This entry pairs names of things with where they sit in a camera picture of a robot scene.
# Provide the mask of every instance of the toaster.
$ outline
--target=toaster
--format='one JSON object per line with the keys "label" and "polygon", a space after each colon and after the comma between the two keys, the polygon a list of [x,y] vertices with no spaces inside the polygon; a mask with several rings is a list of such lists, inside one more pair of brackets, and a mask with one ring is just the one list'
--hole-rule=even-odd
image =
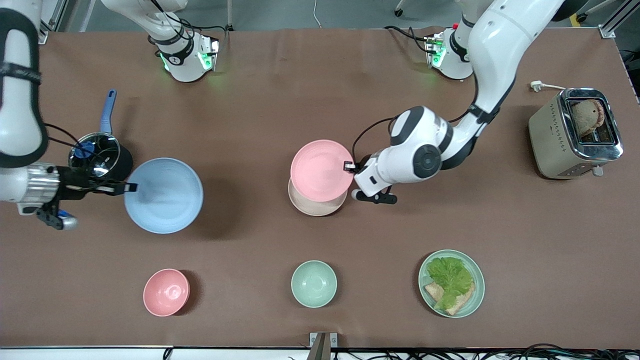
{"label": "toaster", "polygon": [[[604,121],[588,134],[577,131],[574,107],[595,100],[604,109]],[[550,179],[573,179],[602,167],[622,155],[622,140],[607,98],[591,88],[560,91],[529,119],[529,136],[540,172]]]}

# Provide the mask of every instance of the brown table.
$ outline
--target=brown table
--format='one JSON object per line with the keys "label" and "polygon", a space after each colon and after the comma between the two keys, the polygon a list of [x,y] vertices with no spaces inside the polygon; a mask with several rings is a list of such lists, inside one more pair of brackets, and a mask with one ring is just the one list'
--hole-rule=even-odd
{"label": "brown table", "polygon": [[[418,104],[452,119],[473,81],[443,78],[410,39],[383,30],[232,33],[218,72],[190,84],[164,72],[143,33],[51,33],[41,52],[46,121],[95,131],[116,88],[115,134],[135,162],[186,161],[206,199],[192,226],[164,236],[136,226],[122,197],[64,202],[81,221],[71,232],[1,204],[0,345],[297,346],[323,330],[349,347],[640,344],[640,108],[614,41],[596,29],[548,29],[535,41],[462,166],[394,187],[395,206],[348,200],[326,218],[287,196],[302,145],[350,146]],[[555,92],[530,92],[536,79],[608,96],[625,154],[604,177],[537,175],[525,127]],[[367,134],[358,155],[386,146],[385,133]],[[63,165],[66,153],[52,143],[44,160]],[[468,318],[438,316],[418,293],[417,270],[440,249],[467,253],[484,273],[484,302]],[[339,278],[321,309],[291,295],[291,274],[309,259]],[[192,301],[156,318],[142,289],[168,267],[188,271]]]}

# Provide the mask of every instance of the green lettuce leaf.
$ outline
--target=green lettuce leaf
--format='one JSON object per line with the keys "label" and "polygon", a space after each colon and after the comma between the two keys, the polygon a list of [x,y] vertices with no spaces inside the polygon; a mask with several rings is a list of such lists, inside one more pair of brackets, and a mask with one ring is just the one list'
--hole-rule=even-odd
{"label": "green lettuce leaf", "polygon": [[473,278],[462,260],[456,258],[436,258],[427,265],[429,276],[444,290],[442,299],[436,303],[437,309],[449,309],[456,304],[456,297],[466,294]]}

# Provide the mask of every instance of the green plate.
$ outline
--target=green plate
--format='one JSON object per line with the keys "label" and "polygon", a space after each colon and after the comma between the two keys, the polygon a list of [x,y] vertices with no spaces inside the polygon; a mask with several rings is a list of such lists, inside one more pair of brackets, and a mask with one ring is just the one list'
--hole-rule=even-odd
{"label": "green plate", "polygon": [[[444,310],[436,309],[436,301],[433,300],[431,295],[429,295],[429,293],[424,289],[425,286],[433,282],[433,279],[429,276],[429,272],[427,272],[427,265],[437,258],[456,258],[462,260],[462,263],[465,265],[465,268],[469,270],[471,277],[476,284],[476,290],[471,294],[469,301],[467,301],[467,303],[454,316],[447,314]],[[418,287],[420,288],[420,294],[422,294],[422,298],[427,305],[436,313],[447,318],[463,318],[471,315],[480,307],[480,304],[482,304],[482,300],[484,299],[484,277],[482,275],[482,271],[480,271],[480,268],[473,259],[468,257],[466,254],[455,250],[440,250],[429,255],[422,263],[422,266],[420,266],[418,273]]]}
{"label": "green plate", "polygon": [[323,307],[338,290],[338,278],[333,269],[319,260],[302,263],[291,277],[293,297],[306,307]]}

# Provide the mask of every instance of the pink plate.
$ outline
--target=pink plate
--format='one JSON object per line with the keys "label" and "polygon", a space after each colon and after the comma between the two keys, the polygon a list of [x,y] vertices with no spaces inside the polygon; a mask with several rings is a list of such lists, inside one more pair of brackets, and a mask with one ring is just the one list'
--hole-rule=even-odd
{"label": "pink plate", "polygon": [[149,313],[173,315],[189,298],[189,281],[178,270],[160,270],[147,281],[142,298]]}
{"label": "pink plate", "polygon": [[300,195],[312,201],[331,201],[340,197],[353,180],[343,170],[353,161],[349,151],[333,140],[316,140],[298,151],[291,163],[291,182]]}

